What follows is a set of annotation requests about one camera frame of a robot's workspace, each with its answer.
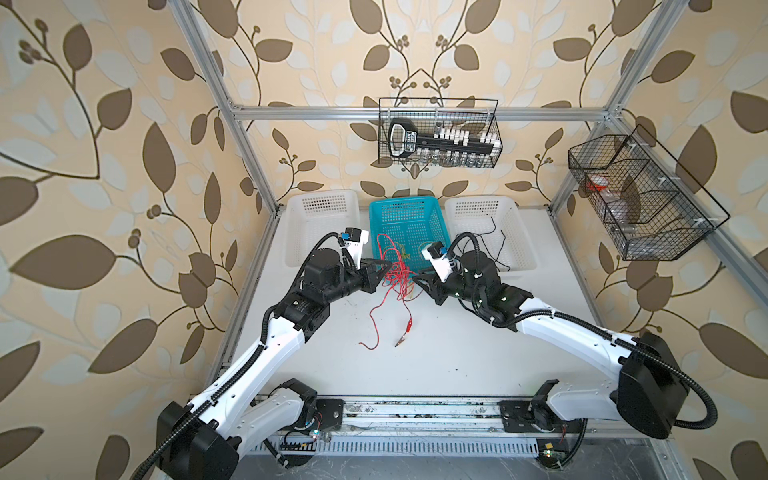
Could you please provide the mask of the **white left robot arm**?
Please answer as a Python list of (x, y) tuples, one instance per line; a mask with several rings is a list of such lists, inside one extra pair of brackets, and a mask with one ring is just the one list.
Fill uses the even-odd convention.
[(312, 423), (317, 393), (290, 380), (267, 399), (256, 395), (287, 359), (330, 316), (332, 302), (356, 292), (372, 294), (392, 264), (366, 258), (368, 231), (331, 232), (310, 250), (291, 285), (264, 313), (261, 333), (210, 386), (186, 405), (170, 403), (157, 422), (155, 450), (136, 469), (148, 478), (158, 467), (172, 479), (229, 479), (241, 458), (284, 427)]

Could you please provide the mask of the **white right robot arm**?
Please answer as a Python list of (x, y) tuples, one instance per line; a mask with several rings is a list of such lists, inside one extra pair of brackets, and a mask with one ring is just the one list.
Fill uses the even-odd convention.
[(604, 329), (558, 310), (531, 292), (504, 283), (478, 237), (462, 232), (471, 250), (456, 254), (457, 242), (422, 248), (427, 268), (413, 281), (436, 304), (456, 299), (491, 327), (545, 341), (601, 372), (600, 383), (545, 381), (518, 419), (541, 431), (568, 422), (623, 421), (637, 432), (666, 439), (673, 428), (706, 430), (719, 412), (711, 395), (678, 365), (667, 343), (645, 332), (631, 336)]

